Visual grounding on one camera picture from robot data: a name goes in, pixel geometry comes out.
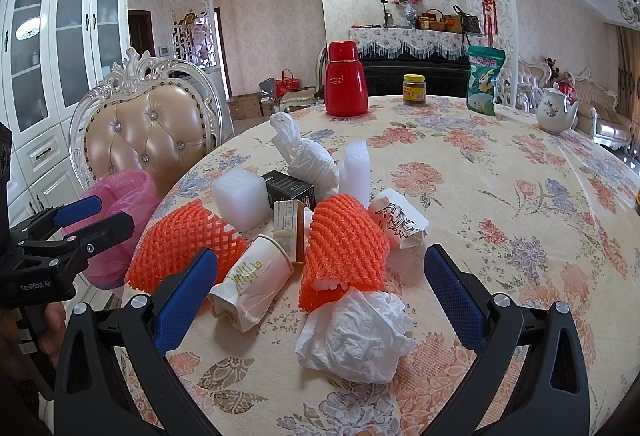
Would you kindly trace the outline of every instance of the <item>floral tablecloth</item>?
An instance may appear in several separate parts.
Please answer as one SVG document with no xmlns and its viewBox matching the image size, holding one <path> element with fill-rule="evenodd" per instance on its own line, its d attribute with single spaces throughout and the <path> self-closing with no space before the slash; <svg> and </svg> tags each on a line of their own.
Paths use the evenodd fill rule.
<svg viewBox="0 0 640 436">
<path fill-rule="evenodd" d="M 389 187 L 404 193 L 430 220 L 429 244 L 441 243 L 491 293 L 536 307 L 556 300 L 570 305 L 588 368 L 594 432 L 640 369 L 634 210 L 640 179 L 587 137 L 549 135 L 535 116 L 515 109 L 497 106 L 497 116 L 488 117 L 468 111 L 464 100 L 437 96 L 416 108 L 396 96 L 371 98 L 369 105 L 357 118 L 332 118 L 322 106 L 293 116 L 304 136 L 336 161 L 347 142 L 366 139 L 373 193 Z M 211 181 L 231 167 L 286 171 L 273 136 L 270 124 L 261 124 L 207 156 L 172 189 L 150 225 L 195 198 L 215 211 Z M 253 239 L 270 229 L 269 223 L 246 234 Z M 386 289 L 406 304 L 411 336 L 419 341 L 391 384 L 354 384 L 300 368 L 294 354 L 305 322 L 300 268 L 245 334 L 201 310 L 169 362 L 225 436 L 417 436 L 475 357 L 456 339 L 431 291 L 423 253 L 395 250 L 388 260 Z M 524 355 L 516 351 L 483 424 L 500 416 Z M 126 356 L 122 364 L 142 416 L 156 421 Z"/>
<path fill-rule="evenodd" d="M 351 28 L 349 40 L 358 45 L 360 56 L 382 55 L 395 59 L 407 49 L 417 59 L 426 59 L 433 54 L 454 61 L 466 57 L 466 38 L 459 33 L 435 30 L 409 30 L 402 28 Z M 484 45 L 484 37 L 469 36 L 469 42 Z"/>
</svg>

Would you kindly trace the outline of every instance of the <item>drawer handle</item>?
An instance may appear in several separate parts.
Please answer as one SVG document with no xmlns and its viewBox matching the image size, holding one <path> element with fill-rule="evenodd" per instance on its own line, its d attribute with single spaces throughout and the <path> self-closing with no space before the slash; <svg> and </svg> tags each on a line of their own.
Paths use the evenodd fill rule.
<svg viewBox="0 0 640 436">
<path fill-rule="evenodd" d="M 40 158 L 42 158 L 43 156 L 46 156 L 50 152 L 51 152 L 51 148 L 47 147 L 43 152 L 41 152 L 40 154 L 36 155 L 36 160 L 39 160 Z"/>
</svg>

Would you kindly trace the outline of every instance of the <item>green snack bag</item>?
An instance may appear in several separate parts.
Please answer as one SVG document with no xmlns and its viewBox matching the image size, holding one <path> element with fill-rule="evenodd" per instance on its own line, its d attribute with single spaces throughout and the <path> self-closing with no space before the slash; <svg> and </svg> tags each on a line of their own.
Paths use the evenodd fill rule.
<svg viewBox="0 0 640 436">
<path fill-rule="evenodd" d="M 469 46 L 469 84 L 466 87 L 466 106 L 471 111 L 495 116 L 495 85 L 506 55 L 504 50 Z"/>
</svg>

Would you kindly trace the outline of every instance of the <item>white teapot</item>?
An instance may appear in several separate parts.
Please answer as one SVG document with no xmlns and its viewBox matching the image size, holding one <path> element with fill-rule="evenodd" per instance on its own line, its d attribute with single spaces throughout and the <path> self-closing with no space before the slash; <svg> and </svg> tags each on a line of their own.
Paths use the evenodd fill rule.
<svg viewBox="0 0 640 436">
<path fill-rule="evenodd" d="M 552 134 L 570 129 L 580 104 L 581 102 L 574 102 L 569 108 L 567 96 L 559 91 L 558 84 L 554 84 L 552 89 L 545 90 L 536 111 L 540 129 Z"/>
</svg>

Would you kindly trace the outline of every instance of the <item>black handbag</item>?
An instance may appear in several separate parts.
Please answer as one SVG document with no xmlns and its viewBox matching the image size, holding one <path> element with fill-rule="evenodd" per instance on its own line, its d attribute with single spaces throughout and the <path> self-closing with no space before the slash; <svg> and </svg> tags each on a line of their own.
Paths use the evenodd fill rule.
<svg viewBox="0 0 640 436">
<path fill-rule="evenodd" d="M 453 10 L 460 16 L 460 20 L 462 21 L 462 31 L 464 33 L 482 35 L 482 32 L 480 31 L 480 20 L 475 15 L 463 12 L 456 4 L 453 5 Z"/>
</svg>

